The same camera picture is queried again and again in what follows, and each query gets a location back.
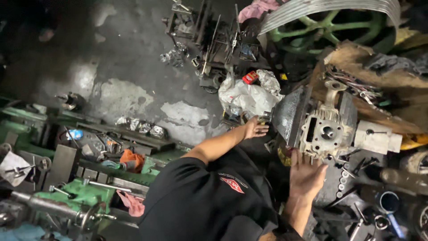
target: black t-shirt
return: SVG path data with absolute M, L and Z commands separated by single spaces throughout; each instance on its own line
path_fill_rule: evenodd
M 273 209 L 269 182 L 238 147 L 208 166 L 193 157 L 169 163 L 144 205 L 144 240 L 256 241 L 274 229 L 282 240 L 301 240 Z

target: red box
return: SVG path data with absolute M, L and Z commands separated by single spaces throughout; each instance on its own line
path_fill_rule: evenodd
M 252 84 L 256 79 L 259 77 L 259 75 L 255 71 L 251 71 L 248 74 L 244 75 L 242 77 L 242 80 L 247 84 Z

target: left hand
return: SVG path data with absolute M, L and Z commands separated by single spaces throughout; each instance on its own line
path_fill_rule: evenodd
M 258 117 L 259 116 L 256 115 L 253 118 L 251 118 L 247 123 L 245 123 L 245 125 L 244 125 L 244 128 L 245 128 L 244 140 L 250 139 L 253 137 L 265 136 L 266 133 L 269 131 L 268 125 L 260 125 L 259 124 Z

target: blue handle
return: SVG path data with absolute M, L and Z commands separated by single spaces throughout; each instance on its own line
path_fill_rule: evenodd
M 398 236 L 399 238 L 404 239 L 404 238 L 405 238 L 404 233 L 403 233 L 403 231 L 401 230 L 400 226 L 398 225 L 398 222 L 397 222 L 397 220 L 395 219 L 394 215 L 393 215 L 393 214 L 387 214 L 386 216 L 389 218 L 389 220 L 390 220 L 390 222 L 391 222 L 392 227 L 394 228 L 395 232 L 397 233 L 397 236 Z

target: concrete floor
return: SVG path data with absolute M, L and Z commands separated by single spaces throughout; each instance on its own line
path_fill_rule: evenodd
M 171 4 L 48 1 L 59 19 L 55 36 L 41 43 L 31 26 L 21 27 L 0 90 L 47 106 L 58 106 L 54 96 L 72 91 L 87 100 L 87 115 L 109 124 L 123 115 L 138 117 L 189 145 L 224 132 L 218 96 L 199 86 L 190 62 L 182 68 L 160 62 L 173 47 L 161 22 L 170 16 Z

